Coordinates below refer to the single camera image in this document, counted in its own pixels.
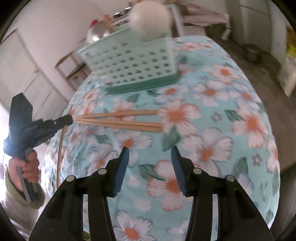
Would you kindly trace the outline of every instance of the wooden stick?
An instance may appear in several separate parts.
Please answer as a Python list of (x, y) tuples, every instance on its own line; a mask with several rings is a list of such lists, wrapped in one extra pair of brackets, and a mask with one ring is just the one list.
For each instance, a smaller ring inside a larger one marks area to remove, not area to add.
[(125, 110), (125, 111), (117, 111), (117, 112), (109, 112), (103, 114), (88, 114), (88, 115), (77, 115), (73, 118), (96, 118), (96, 117), (116, 117), (116, 116), (131, 116), (131, 115), (157, 115), (158, 110)]
[[(73, 108), (73, 105), (70, 106), (68, 113), (71, 113), (72, 108)], [(61, 170), (60, 163), (62, 158), (62, 146), (63, 146), (64, 136), (66, 134), (66, 131), (67, 131), (67, 126), (64, 126), (62, 129), (61, 139), (59, 141), (59, 152), (57, 154), (57, 189), (59, 188), (59, 172)]]
[(95, 121), (82, 121), (82, 120), (76, 120), (75, 122), (80, 124), (85, 124), (85, 125), (102, 126), (102, 127), (135, 130), (135, 131), (161, 132), (162, 130), (160, 127), (152, 127), (152, 126), (135, 126), (135, 125), (123, 125), (123, 124), (113, 124), (113, 123), (98, 123)]
[(96, 123), (111, 123), (111, 124), (122, 124), (122, 125), (133, 125), (133, 126), (151, 126), (162, 128), (161, 123), (157, 122), (145, 122), (145, 121), (128, 121), (128, 120), (107, 120), (107, 119), (93, 119), (93, 118), (73, 118), (74, 121), (90, 121)]
[(109, 32), (114, 33), (116, 31), (115, 27), (109, 22), (109, 19), (108, 19), (107, 15), (103, 12), (103, 10), (100, 8), (99, 5), (97, 5), (96, 3), (93, 3), (93, 4), (94, 4), (95, 8), (97, 9), (97, 11), (102, 16), (103, 21), (104, 21), (106, 27), (108, 28)]

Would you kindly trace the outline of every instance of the white ball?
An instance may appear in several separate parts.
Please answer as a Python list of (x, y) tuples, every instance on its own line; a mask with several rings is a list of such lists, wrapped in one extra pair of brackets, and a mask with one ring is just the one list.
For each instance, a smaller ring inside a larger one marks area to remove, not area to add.
[(172, 24), (168, 9), (153, 1), (136, 4), (129, 14), (129, 19), (131, 28), (145, 41), (167, 35)]

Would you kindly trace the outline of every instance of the hand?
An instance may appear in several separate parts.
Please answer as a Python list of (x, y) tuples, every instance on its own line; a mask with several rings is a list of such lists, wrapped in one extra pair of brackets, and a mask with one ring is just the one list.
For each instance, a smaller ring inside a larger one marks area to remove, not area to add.
[(39, 161), (37, 159), (36, 151), (32, 151), (28, 156), (28, 162), (21, 160), (18, 157), (13, 156), (8, 163), (8, 174), (11, 182), (15, 187), (23, 192), (22, 184), (17, 173), (17, 167), (21, 167), (23, 171), (23, 178), (27, 179), (31, 183), (37, 183), (39, 181)]

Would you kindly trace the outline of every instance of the floral tablecloth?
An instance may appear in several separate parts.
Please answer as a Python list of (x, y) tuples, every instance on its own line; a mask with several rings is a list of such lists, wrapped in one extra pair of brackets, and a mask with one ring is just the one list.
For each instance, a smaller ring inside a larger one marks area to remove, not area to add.
[[(64, 114), (155, 110), (154, 116), (115, 117), (161, 122), (161, 133), (72, 124), (62, 148), (60, 183), (68, 175), (84, 177), (130, 150), (121, 192), (108, 199), (120, 241), (184, 240), (192, 199), (179, 191), (170, 148), (210, 175), (234, 175), (271, 226), (279, 200), (279, 162), (275, 140), (261, 100), (237, 64), (207, 37), (172, 39), (180, 80), (157, 89), (108, 95), (92, 73)], [(42, 186), (56, 191), (61, 131), (51, 140), (42, 168)], [(88, 230), (87, 198), (84, 228)], [(217, 197), (213, 198), (212, 240), (217, 235)]]

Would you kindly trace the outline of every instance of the mint green basket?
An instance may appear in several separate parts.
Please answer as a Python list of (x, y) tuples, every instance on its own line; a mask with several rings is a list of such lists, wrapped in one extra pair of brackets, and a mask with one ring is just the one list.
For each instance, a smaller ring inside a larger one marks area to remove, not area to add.
[(128, 23), (78, 53), (92, 72), (98, 72), (109, 93), (138, 91), (178, 81), (170, 38), (143, 42)]

